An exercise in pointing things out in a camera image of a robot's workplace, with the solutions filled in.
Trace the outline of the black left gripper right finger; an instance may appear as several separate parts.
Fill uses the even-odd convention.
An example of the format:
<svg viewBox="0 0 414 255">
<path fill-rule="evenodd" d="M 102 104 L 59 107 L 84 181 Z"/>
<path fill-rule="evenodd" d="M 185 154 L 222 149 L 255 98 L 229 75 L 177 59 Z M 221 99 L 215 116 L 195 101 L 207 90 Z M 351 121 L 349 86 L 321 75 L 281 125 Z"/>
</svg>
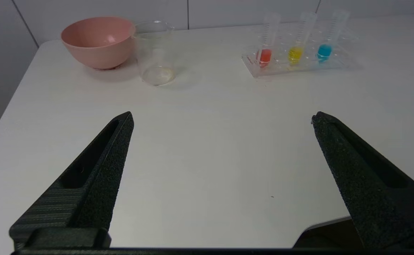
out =
<svg viewBox="0 0 414 255">
<path fill-rule="evenodd" d="M 334 116 L 311 123 L 364 247 L 414 248 L 414 180 Z"/>
</svg>

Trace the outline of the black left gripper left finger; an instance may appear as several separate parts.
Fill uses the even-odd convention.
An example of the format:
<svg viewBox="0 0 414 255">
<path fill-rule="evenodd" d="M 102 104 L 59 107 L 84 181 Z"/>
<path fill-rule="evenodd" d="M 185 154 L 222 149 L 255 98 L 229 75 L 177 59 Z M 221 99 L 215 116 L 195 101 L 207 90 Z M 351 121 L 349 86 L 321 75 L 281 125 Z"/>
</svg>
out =
<svg viewBox="0 0 414 255">
<path fill-rule="evenodd" d="M 133 129 L 131 112 L 113 118 L 10 227 L 14 248 L 36 230 L 108 230 Z"/>
</svg>

